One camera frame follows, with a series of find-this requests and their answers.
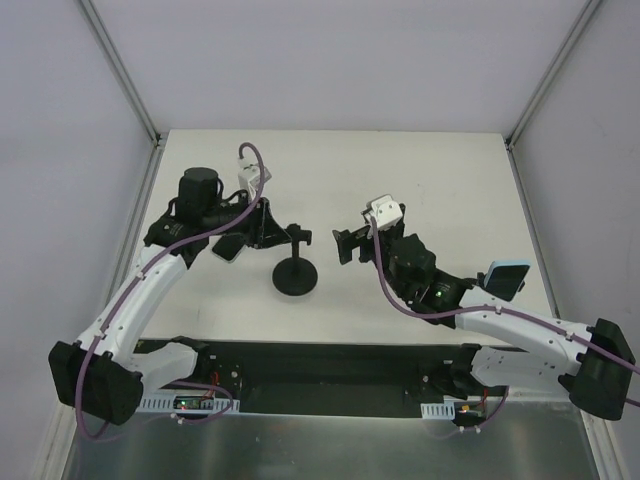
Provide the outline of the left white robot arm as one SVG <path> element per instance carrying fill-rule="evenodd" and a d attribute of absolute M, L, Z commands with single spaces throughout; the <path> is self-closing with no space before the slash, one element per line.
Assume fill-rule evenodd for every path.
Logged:
<path fill-rule="evenodd" d="M 73 343 L 57 342 L 48 361 L 58 399 L 113 425 L 127 422 L 143 396 L 182 381 L 199 389 L 213 362 L 202 341 L 178 336 L 148 354 L 138 340 L 171 287 L 188 271 L 212 236 L 219 257 L 233 261 L 244 247 L 267 249 L 291 238 L 273 219 L 261 193 L 271 174 L 257 164 L 241 169 L 230 197 L 218 173 L 187 169 L 178 194 L 151 224 L 129 276 L 98 318 Z"/>

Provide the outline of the black phone stand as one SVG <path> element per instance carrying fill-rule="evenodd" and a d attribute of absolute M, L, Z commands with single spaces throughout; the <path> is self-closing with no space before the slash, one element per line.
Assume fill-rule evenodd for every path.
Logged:
<path fill-rule="evenodd" d="M 310 293 L 317 285 L 318 272 L 314 264 L 300 255 L 300 244 L 310 246 L 312 232 L 298 224 L 290 224 L 286 232 L 291 238 L 291 256 L 281 260 L 273 269 L 272 283 L 280 293 L 297 297 Z"/>

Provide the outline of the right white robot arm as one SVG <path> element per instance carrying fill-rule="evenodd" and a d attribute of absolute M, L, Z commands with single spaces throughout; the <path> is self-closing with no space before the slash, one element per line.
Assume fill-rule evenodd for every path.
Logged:
<path fill-rule="evenodd" d="M 507 351 L 464 347 L 449 367 L 455 396 L 482 386 L 550 390 L 593 416 L 622 418 L 639 368 L 618 324 L 529 313 L 442 271 L 420 238 L 404 233 L 405 206 L 389 195 L 369 202 L 362 216 L 363 227 L 333 233 L 341 264 L 372 263 L 388 302 L 406 316 L 509 345 Z"/>

